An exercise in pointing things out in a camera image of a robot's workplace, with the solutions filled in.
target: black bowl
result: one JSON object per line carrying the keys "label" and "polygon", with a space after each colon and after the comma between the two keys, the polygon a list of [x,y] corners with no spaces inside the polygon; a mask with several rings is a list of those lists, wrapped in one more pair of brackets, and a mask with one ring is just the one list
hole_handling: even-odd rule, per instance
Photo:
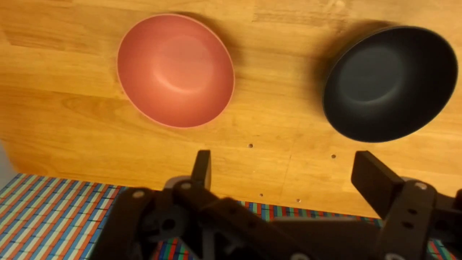
{"label": "black bowl", "polygon": [[344,135],[387,141],[434,120],[457,78],[457,55],[442,36],[422,27],[392,27],[338,59],[325,85],[324,108]]}

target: bowl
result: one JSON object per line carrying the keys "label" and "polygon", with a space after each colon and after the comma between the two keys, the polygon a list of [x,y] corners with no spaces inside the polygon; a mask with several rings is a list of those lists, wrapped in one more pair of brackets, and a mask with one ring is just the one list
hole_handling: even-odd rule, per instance
{"label": "bowl", "polygon": [[197,127],[232,99],[234,69],[223,40],[201,21],[165,13],[125,36],[117,57],[122,86],[133,105],[169,127]]}
{"label": "bowl", "polygon": [[395,140],[442,111],[457,76],[457,55],[441,34],[389,27],[340,56],[327,79],[324,109],[334,128],[350,138]]}

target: bowl rim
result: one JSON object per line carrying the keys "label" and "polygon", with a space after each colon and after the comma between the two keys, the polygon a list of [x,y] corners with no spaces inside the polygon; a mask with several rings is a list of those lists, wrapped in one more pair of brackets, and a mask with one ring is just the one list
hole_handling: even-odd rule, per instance
{"label": "bowl rim", "polygon": [[[130,95],[128,94],[123,82],[122,82],[122,78],[120,78],[120,68],[119,68],[119,56],[120,56],[120,52],[122,52],[122,46],[128,37],[128,34],[136,27],[139,26],[141,23],[143,21],[148,21],[148,20],[154,20],[154,18],[159,18],[159,17],[178,17],[178,18],[184,18],[184,20],[190,20],[198,26],[201,26],[203,29],[206,29],[207,31],[210,31],[216,39],[217,42],[221,44],[221,47],[224,49],[226,52],[226,56],[229,57],[229,62],[230,62],[230,68],[232,68],[232,78],[233,78],[233,82],[232,82],[232,94],[229,96],[229,101],[226,102],[224,108],[216,115],[213,117],[211,120],[208,121],[204,121],[204,122],[200,122],[200,124],[194,124],[194,125],[174,125],[174,124],[167,124],[164,121],[159,121],[154,117],[151,117],[149,114],[146,114],[143,109],[141,109],[136,102],[130,98]],[[175,128],[175,130],[188,130],[188,128],[198,128],[198,127],[203,127],[206,124],[210,124],[213,121],[216,121],[226,109],[227,107],[230,105],[233,96],[234,96],[234,92],[236,92],[236,68],[234,68],[234,60],[233,60],[233,56],[227,47],[227,44],[223,42],[223,39],[211,29],[208,27],[206,23],[203,23],[201,20],[198,18],[194,18],[191,16],[187,16],[187,14],[181,14],[181,13],[172,13],[172,11],[167,11],[167,13],[158,13],[158,14],[152,14],[149,17],[145,17],[145,18],[141,18],[138,20],[135,24],[130,26],[130,29],[123,34],[123,37],[119,40],[119,46],[117,46],[117,55],[116,55],[116,73],[117,73],[117,85],[119,88],[122,89],[122,92],[125,94],[125,96],[132,102],[132,107],[135,107],[139,112],[143,114],[143,117],[146,117],[148,120],[159,124],[159,125],[164,125],[164,127],[168,127],[168,128]]]}
{"label": "bowl rim", "polygon": [[[338,70],[338,66],[341,65],[343,60],[346,60],[346,57],[354,50],[357,49],[360,44],[363,44],[364,42],[376,37],[376,36],[380,36],[383,33],[387,33],[387,31],[393,31],[393,30],[416,30],[416,31],[425,31],[425,33],[429,33],[435,37],[438,37],[444,44],[445,47],[448,47],[450,53],[452,55],[454,57],[454,83],[451,86],[451,92],[448,95],[448,99],[445,101],[445,104],[439,108],[439,111],[429,120],[426,121],[424,125],[418,127],[418,128],[413,128],[412,131],[409,133],[405,133],[405,134],[399,134],[396,137],[389,137],[389,138],[380,138],[380,140],[367,140],[367,138],[360,138],[360,137],[353,137],[351,134],[347,134],[344,131],[341,131],[341,128],[338,127],[338,124],[334,124],[334,121],[331,120],[331,115],[328,114],[328,107],[327,107],[327,98],[328,98],[328,88],[331,83],[331,79],[333,79],[333,75],[335,70]],[[356,40],[347,43],[347,46],[344,46],[340,52],[340,55],[334,59],[328,73],[327,73],[327,78],[325,78],[325,82],[322,83],[324,89],[322,89],[322,108],[324,108],[324,114],[325,114],[325,118],[330,121],[330,124],[338,131],[341,133],[343,135],[351,138],[351,140],[356,140],[356,141],[366,141],[366,143],[386,143],[386,141],[393,141],[393,140],[399,140],[399,138],[403,138],[406,135],[411,135],[411,134],[415,134],[416,131],[422,130],[424,127],[426,127],[429,122],[432,122],[447,107],[448,104],[451,102],[452,99],[452,95],[458,86],[458,79],[460,79],[460,63],[458,63],[458,55],[454,49],[454,46],[450,43],[450,40],[447,40],[447,37],[444,37],[441,33],[432,30],[432,29],[428,29],[428,27],[421,27],[421,26],[408,26],[408,24],[389,24],[389,26],[385,26],[385,27],[379,27],[379,29],[373,29],[372,31],[357,37]]]}

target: pink bowl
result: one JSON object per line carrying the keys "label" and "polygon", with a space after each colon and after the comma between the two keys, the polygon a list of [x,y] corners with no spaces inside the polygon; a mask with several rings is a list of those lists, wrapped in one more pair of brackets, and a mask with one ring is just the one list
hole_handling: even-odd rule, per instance
{"label": "pink bowl", "polygon": [[188,16],[159,14],[136,24],[122,42],[117,63],[135,107],[171,127],[214,120],[234,89],[226,44]]}

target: wooden surface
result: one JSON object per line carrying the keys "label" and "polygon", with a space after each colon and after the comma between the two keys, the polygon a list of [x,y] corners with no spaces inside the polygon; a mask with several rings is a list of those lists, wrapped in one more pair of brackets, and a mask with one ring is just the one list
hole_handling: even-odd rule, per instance
{"label": "wooden surface", "polygon": [[[230,47],[230,107],[193,130],[141,115],[116,73],[125,33],[151,14],[191,14]],[[0,138],[21,172],[162,187],[213,150],[213,189],[237,199],[374,215],[350,183],[356,150],[454,195],[462,187],[462,88],[429,125],[379,144],[325,120],[325,70],[387,23],[439,31],[462,56],[461,0],[2,0]]]}

